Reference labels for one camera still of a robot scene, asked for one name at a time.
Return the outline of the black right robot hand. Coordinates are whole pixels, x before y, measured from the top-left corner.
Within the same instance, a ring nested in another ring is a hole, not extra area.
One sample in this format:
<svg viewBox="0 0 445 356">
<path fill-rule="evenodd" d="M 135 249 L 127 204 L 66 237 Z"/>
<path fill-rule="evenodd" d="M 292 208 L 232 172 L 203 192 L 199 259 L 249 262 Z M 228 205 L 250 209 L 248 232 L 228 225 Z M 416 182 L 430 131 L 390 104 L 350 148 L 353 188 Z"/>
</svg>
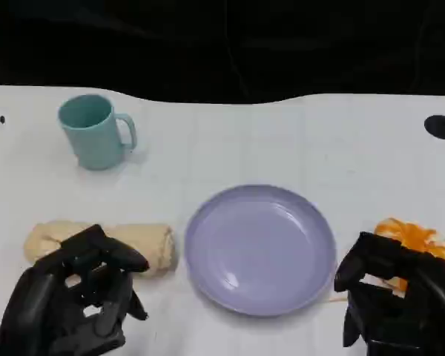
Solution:
<svg viewBox="0 0 445 356">
<path fill-rule="evenodd" d="M 343 345 L 368 355 L 445 355 L 445 260 L 362 231 L 334 279 L 348 293 Z"/>
</svg>

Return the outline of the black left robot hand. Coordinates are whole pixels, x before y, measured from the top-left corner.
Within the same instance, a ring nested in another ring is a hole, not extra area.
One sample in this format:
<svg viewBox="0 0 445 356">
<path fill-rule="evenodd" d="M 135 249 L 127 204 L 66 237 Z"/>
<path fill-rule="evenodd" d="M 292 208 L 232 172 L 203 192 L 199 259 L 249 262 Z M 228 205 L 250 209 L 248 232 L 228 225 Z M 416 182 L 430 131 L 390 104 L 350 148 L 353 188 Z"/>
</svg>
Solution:
<svg viewBox="0 0 445 356">
<path fill-rule="evenodd" d="M 0 325 L 0 355 L 102 355 L 125 344 L 127 315 L 146 320 L 133 275 L 148 261 L 92 225 L 19 278 Z"/>
</svg>

